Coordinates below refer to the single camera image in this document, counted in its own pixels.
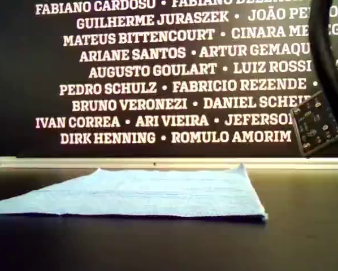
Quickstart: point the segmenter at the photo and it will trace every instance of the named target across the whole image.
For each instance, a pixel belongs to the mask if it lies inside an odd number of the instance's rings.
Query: black wall
[[[248,97],[253,96],[259,105],[263,96],[279,95],[312,95],[320,90],[314,86],[317,80],[314,72],[284,72],[270,73],[270,61],[310,60],[310,54],[299,55],[250,55],[249,49],[253,44],[276,44],[281,46],[287,43],[306,43],[308,37],[291,37],[290,25],[306,25],[308,19],[294,16],[290,18],[290,11],[296,7],[308,7],[309,1],[288,1],[276,3],[248,3],[239,4],[233,1],[231,5],[197,6],[197,7],[172,7],[172,1],[166,5],[157,1],[154,9],[126,10],[108,12],[90,12],[80,14],[35,15],[35,0],[16,0],[10,3],[0,1],[0,156],[134,156],[134,157],[296,157],[299,151],[292,125],[243,125],[225,126],[228,114],[244,113],[289,113],[289,107],[279,108],[229,108],[229,109],[204,109],[203,97]],[[283,8],[286,13],[284,20],[249,21],[251,10],[270,7],[275,10]],[[187,13],[208,11],[229,11],[229,22],[202,23],[202,24],[177,24],[154,25],[147,27],[106,28],[106,29],[76,29],[78,18],[127,16],[140,14],[155,14],[155,20],[160,14]],[[338,23],[338,16],[331,19]],[[241,27],[283,27],[286,37],[268,37],[255,39],[235,39],[232,37],[233,28]],[[63,46],[64,35],[142,32],[158,30],[181,29],[215,29],[213,40],[183,41],[183,42],[158,42],[158,43],[126,43],[104,46]],[[332,35],[333,49],[338,58],[338,33]],[[247,56],[226,56],[216,58],[199,58],[203,46],[215,45],[244,45],[248,49]],[[129,60],[122,62],[90,62],[79,63],[82,51],[112,50],[112,49],[150,49],[156,47],[184,47],[184,59],[158,59],[158,60]],[[234,62],[266,62],[266,73],[234,74]],[[192,63],[217,63],[214,75],[191,76],[149,76],[149,77],[124,77],[124,78],[89,78],[92,67],[108,67],[119,65],[154,65]],[[294,90],[264,90],[264,91],[221,91],[207,93],[173,93],[173,81],[199,81],[199,80],[236,80],[240,86],[243,79],[266,78],[306,78],[306,89]],[[94,96],[60,96],[61,84],[106,84],[113,82],[156,82],[156,94],[121,94],[121,95],[94,95]],[[149,98],[186,98],[187,110],[169,111],[126,111],[120,108],[119,100],[122,99],[149,99]],[[116,111],[107,112],[72,112],[72,100],[104,100],[114,99],[118,102]],[[209,126],[194,127],[165,127],[160,121],[157,127],[135,127],[139,116],[147,115],[205,115]],[[97,129],[36,129],[37,117],[79,117],[79,116],[117,116],[121,127]],[[291,131],[291,141],[286,142],[232,142],[236,132],[243,131]],[[230,136],[226,143],[171,143],[172,132],[197,132],[197,131],[224,131]],[[74,144],[63,145],[60,143],[61,133],[117,133],[117,132],[154,132],[154,144]]]

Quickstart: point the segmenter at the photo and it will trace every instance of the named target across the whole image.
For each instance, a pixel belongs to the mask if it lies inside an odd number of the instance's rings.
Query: black cable
[[[309,40],[315,71],[338,124],[338,70],[328,34],[331,6],[332,0],[311,2]]]

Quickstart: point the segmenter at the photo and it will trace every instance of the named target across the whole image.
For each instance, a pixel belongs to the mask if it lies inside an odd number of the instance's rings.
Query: blue cloth
[[[0,201],[0,214],[263,216],[244,165],[225,171],[106,171]]]

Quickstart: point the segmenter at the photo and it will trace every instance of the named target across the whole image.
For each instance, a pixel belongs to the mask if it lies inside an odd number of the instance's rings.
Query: dark table surface
[[[0,199],[92,172],[0,169]],[[338,171],[249,170],[266,225],[0,216],[0,270],[338,271]]]

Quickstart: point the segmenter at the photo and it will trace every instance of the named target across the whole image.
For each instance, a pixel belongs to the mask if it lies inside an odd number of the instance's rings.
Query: folded blue towel
[[[224,171],[106,171],[0,201],[0,214],[262,216],[244,165]]]

